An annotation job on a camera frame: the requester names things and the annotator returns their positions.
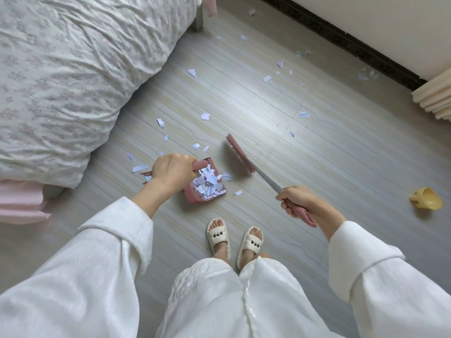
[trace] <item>foot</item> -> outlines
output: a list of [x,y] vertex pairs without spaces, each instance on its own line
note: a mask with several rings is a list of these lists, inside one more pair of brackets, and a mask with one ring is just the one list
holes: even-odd
[[[256,227],[252,228],[251,235],[257,236],[259,239],[263,239],[262,232],[257,229]],[[255,253],[252,250],[245,249],[243,250],[243,256],[241,257],[241,266],[240,270],[244,268],[245,265],[247,265],[252,259],[254,258]]]
[[[223,227],[224,222],[220,219],[215,219],[213,223],[210,225],[210,230],[216,227]],[[216,255],[218,252],[223,252],[227,256],[227,242],[219,242],[213,247],[214,254]]]

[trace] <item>person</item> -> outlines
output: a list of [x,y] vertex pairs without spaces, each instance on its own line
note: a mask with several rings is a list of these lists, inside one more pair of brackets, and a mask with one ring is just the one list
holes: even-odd
[[[179,154],[158,158],[152,180],[137,195],[93,216],[29,279],[4,292],[0,336],[135,337],[134,278],[151,259],[150,218],[196,177],[195,160]],[[287,198],[310,212],[330,242],[330,286],[352,305],[361,336],[451,337],[451,297],[407,264],[399,249],[347,221],[305,186],[276,196],[295,216]],[[213,257],[176,278],[156,337],[340,337],[329,331],[288,269],[259,253],[260,229],[243,238],[239,275],[230,266],[226,223],[208,223],[207,236]]]

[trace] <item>white slipper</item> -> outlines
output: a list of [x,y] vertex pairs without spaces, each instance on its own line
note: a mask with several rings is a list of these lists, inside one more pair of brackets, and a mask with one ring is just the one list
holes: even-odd
[[262,232],[262,239],[259,239],[257,236],[251,235],[250,232],[252,229],[258,229],[262,231],[258,227],[250,227],[243,236],[243,240],[241,242],[240,250],[238,251],[238,257],[236,258],[236,267],[238,270],[241,270],[240,264],[241,264],[241,257],[243,256],[244,250],[252,250],[254,253],[258,254],[260,252],[260,248],[263,244],[263,232]]
[[[221,220],[224,226],[214,227],[210,230],[210,226],[213,224],[213,221]],[[229,235],[227,234],[226,222],[222,218],[213,218],[208,226],[206,227],[206,237],[208,238],[208,242],[210,242],[211,251],[213,254],[214,246],[220,242],[227,242],[227,258],[230,260],[230,243],[229,243]]]

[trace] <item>pink fabric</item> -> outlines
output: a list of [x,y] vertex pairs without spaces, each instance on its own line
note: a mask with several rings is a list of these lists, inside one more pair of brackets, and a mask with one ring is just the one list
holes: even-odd
[[208,17],[212,17],[218,13],[216,0],[202,0],[202,4],[208,9]]
[[30,224],[50,216],[41,210],[46,205],[37,181],[0,180],[0,222]]

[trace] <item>slipper strap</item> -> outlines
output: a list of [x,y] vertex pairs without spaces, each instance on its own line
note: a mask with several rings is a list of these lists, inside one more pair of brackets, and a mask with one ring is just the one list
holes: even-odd
[[262,247],[262,240],[259,239],[257,236],[251,235],[248,233],[246,236],[246,242],[245,247],[243,250],[252,250],[254,253],[258,254],[260,251],[260,248]]
[[228,242],[227,231],[225,227],[214,227],[208,232],[208,241],[213,247],[219,242]]

